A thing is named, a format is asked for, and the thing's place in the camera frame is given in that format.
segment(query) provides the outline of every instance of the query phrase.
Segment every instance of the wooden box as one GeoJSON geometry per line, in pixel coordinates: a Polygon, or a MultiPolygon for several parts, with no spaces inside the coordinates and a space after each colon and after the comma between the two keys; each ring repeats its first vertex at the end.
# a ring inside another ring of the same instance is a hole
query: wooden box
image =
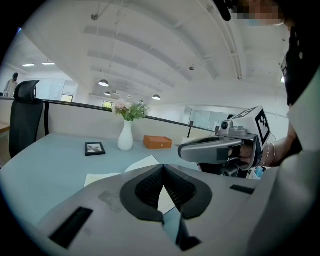
{"type": "Polygon", "coordinates": [[[143,144],[149,150],[157,149],[171,149],[172,140],[167,137],[157,137],[157,136],[144,136],[143,144]]]}

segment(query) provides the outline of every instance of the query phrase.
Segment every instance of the vase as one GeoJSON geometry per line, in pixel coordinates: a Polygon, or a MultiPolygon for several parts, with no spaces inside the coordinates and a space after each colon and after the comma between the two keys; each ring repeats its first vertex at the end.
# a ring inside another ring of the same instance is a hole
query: vase
{"type": "Polygon", "coordinates": [[[124,127],[118,139],[118,147],[122,151],[129,151],[134,145],[132,136],[132,122],[124,121],[124,127]]]}

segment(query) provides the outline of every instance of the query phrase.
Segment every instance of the cubicle divider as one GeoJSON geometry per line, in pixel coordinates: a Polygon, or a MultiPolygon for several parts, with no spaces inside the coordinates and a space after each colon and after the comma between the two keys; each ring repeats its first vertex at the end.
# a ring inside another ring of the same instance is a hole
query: cubicle divider
{"type": "MultiPolygon", "coordinates": [[[[12,100],[0,98],[0,122],[10,123],[12,100]]],[[[124,119],[111,109],[62,101],[44,100],[37,139],[50,134],[66,134],[88,138],[117,139],[124,127],[124,119]]],[[[187,124],[147,116],[132,124],[135,141],[143,141],[145,135],[164,136],[175,145],[181,138],[203,138],[214,135],[212,131],[187,124]]]]}

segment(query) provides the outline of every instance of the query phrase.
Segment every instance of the office chair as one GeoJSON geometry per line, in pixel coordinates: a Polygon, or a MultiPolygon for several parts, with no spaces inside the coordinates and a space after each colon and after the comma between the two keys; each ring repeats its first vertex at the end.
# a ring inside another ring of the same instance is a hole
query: office chair
{"type": "Polygon", "coordinates": [[[9,135],[9,151],[12,158],[37,140],[44,107],[44,102],[35,95],[37,83],[39,80],[24,81],[14,91],[9,135]]]}

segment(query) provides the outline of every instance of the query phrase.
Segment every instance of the black shirt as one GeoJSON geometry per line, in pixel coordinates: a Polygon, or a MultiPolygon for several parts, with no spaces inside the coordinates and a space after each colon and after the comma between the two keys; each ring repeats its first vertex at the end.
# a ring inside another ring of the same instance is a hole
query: black shirt
{"type": "MultiPolygon", "coordinates": [[[[316,38],[318,26],[306,19],[291,28],[289,51],[281,65],[287,103],[294,105],[307,88],[320,64],[320,46],[316,38]]],[[[283,158],[298,154],[302,146],[297,138],[288,154],[283,158]]]]}

